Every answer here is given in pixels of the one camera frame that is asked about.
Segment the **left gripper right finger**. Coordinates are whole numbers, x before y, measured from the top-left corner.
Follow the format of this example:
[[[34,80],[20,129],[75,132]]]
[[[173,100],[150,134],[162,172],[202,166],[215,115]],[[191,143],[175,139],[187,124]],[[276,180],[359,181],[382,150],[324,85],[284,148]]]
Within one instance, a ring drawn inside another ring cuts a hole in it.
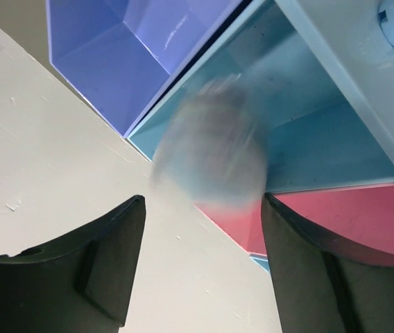
[[[283,332],[394,332],[394,254],[328,230],[269,193],[261,220]]]

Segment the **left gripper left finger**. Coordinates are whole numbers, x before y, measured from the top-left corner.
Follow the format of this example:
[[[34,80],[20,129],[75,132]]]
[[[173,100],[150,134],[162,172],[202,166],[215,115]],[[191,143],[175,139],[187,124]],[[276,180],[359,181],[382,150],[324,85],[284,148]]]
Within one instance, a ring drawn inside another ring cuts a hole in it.
[[[145,199],[135,195],[67,234],[0,255],[0,332],[118,332],[145,220]]]

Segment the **light blue bin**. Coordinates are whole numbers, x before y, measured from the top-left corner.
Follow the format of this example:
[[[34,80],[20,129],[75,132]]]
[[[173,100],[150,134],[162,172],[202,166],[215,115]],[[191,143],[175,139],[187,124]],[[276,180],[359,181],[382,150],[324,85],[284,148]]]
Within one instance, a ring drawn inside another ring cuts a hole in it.
[[[264,192],[394,182],[394,1],[254,1],[130,136],[153,162],[179,104],[240,75]]]
[[[250,254],[250,258],[257,265],[262,267],[267,273],[271,272],[267,256],[258,255],[258,254]]]

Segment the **pink plastic bin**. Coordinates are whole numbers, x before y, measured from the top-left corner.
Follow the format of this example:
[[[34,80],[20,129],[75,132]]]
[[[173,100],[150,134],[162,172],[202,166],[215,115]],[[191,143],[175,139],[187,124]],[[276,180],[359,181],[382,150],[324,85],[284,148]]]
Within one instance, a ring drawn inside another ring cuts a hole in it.
[[[351,249],[340,251],[340,256],[394,266],[394,183],[278,194],[276,198],[302,217],[353,241]],[[259,205],[240,212],[217,212],[209,207],[201,211],[249,256],[267,256]]]

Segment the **clear staples box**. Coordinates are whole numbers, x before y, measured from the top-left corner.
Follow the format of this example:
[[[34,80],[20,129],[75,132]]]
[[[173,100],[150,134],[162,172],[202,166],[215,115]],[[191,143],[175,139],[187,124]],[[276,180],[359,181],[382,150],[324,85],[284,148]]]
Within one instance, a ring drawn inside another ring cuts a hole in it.
[[[205,84],[179,104],[153,156],[151,181],[171,183],[197,204],[250,207],[266,187],[258,119],[240,75]]]

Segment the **purple plastic bin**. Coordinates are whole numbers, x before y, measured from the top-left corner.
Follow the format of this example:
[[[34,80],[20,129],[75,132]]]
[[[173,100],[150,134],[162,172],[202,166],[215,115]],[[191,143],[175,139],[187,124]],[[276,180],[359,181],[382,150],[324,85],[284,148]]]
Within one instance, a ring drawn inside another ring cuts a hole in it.
[[[246,1],[47,1],[49,60],[127,137],[246,6]]]

